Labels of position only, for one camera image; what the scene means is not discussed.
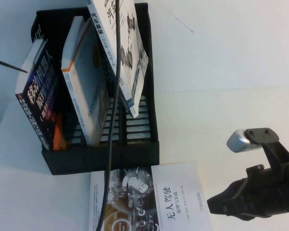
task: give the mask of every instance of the book lying on table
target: book lying on table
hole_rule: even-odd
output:
[[[101,67],[92,20],[75,16],[62,54],[66,81],[87,145],[98,145],[109,107],[106,81]]]
[[[211,231],[195,163],[113,170],[103,231]],[[89,231],[95,231],[104,172],[91,173]]]
[[[57,108],[60,69],[48,41],[36,39],[18,75],[15,95],[45,150],[66,149],[62,116]]]
[[[86,0],[97,33],[113,72],[117,66],[116,1]],[[120,0],[121,71],[120,89],[123,105],[136,118],[144,87],[148,56],[138,28],[133,0]]]

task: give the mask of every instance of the white book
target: white book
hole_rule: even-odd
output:
[[[86,143],[98,145],[109,100],[92,20],[75,16],[62,54],[62,73]]]
[[[116,1],[86,0],[92,20],[116,73]],[[120,41],[121,71],[120,88],[126,110],[136,118],[139,114],[139,101],[144,86],[148,56],[140,37],[136,10],[133,0],[120,0]]]
[[[91,173],[89,231],[95,231],[104,172]],[[195,163],[113,170],[103,231],[212,231]]]

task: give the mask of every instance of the book with orange stripe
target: book with orange stripe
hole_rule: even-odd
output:
[[[75,16],[62,54],[62,73],[89,146],[98,145],[109,99],[92,20]]]

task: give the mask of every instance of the white table surface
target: white table surface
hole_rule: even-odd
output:
[[[269,167],[262,150],[235,154],[233,131],[270,127],[289,151],[289,88],[155,95],[160,163],[196,161],[206,199]],[[87,231],[90,174],[52,176],[17,100],[0,125],[0,231]],[[249,222],[211,215],[215,231],[289,230],[289,213]]]

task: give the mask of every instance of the publisher logo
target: publisher logo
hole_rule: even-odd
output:
[[[200,193],[197,193],[197,198],[198,198],[198,203],[199,203],[199,207],[200,207],[200,211],[203,211],[203,203],[202,203],[202,199],[201,199],[201,195]]]
[[[111,231],[131,231],[131,223],[126,219],[116,220],[112,224]]]

